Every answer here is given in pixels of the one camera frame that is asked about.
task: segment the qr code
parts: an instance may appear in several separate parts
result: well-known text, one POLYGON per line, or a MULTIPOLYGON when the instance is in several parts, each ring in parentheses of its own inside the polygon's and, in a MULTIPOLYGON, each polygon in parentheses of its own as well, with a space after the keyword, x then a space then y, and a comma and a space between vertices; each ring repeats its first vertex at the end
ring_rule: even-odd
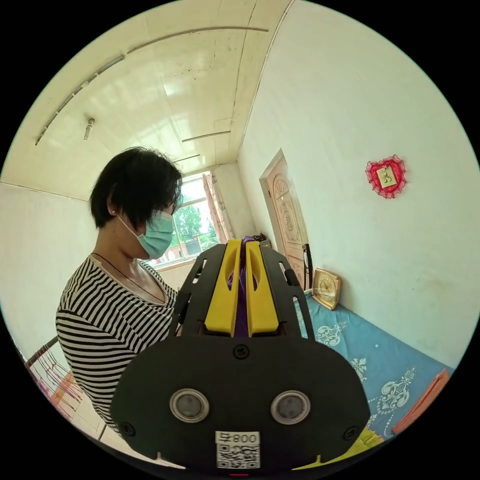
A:
POLYGON ((216 466, 219 469, 259 469, 260 445, 217 444, 216 466))

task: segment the surgical mask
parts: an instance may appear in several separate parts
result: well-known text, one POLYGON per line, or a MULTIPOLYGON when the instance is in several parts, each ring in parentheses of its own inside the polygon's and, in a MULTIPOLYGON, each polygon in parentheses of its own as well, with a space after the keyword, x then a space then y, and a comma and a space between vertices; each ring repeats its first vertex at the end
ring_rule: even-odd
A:
POLYGON ((132 231, 120 216, 118 219, 136 236, 140 245, 148 253, 150 260, 159 259, 172 243, 174 222, 169 213, 165 213, 164 211, 156 213, 153 218, 147 222, 145 233, 140 235, 132 231))

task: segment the purple strap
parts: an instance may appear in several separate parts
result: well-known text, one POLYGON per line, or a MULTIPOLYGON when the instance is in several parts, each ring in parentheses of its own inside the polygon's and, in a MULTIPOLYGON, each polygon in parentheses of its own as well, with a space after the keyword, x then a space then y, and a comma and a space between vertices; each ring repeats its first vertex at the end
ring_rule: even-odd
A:
MULTIPOLYGON (((249 336, 249 326, 247 320, 247 242, 254 242, 254 239, 251 236, 246 236, 241 241, 240 247, 240 271, 239 271, 239 285, 238 285, 238 299, 236 304, 236 321, 235 321, 235 331, 234 337, 248 337, 249 336)), ((234 275, 230 275, 228 279, 228 288, 232 289, 234 275)), ((255 278, 253 279, 253 287, 257 288, 257 282, 255 278)))

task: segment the screw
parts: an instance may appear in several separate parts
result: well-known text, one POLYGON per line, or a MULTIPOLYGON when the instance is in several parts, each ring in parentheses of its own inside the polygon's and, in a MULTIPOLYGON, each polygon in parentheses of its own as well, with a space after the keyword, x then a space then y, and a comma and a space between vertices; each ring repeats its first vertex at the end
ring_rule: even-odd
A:
POLYGON ((245 360, 250 355, 250 350, 246 345, 237 345, 233 349, 233 356, 238 360, 245 360))
POLYGON ((354 435, 356 435, 357 430, 358 429, 356 426, 351 426, 350 428, 347 428, 345 433, 343 434, 343 439, 348 442, 354 437, 354 435))
POLYGON ((129 423, 122 423, 120 425, 120 428, 123 430, 123 433, 125 435, 127 435, 128 437, 134 437, 135 436, 135 429, 129 423))

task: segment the heart-shaped decoration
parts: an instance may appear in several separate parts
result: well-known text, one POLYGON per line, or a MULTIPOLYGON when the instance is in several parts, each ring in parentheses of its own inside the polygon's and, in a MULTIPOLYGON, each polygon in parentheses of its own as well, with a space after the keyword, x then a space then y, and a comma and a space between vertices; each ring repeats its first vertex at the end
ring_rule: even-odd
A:
POLYGON ((369 161, 365 173, 372 190, 385 199, 394 199, 407 184, 405 171, 405 162, 393 155, 382 161, 369 161))

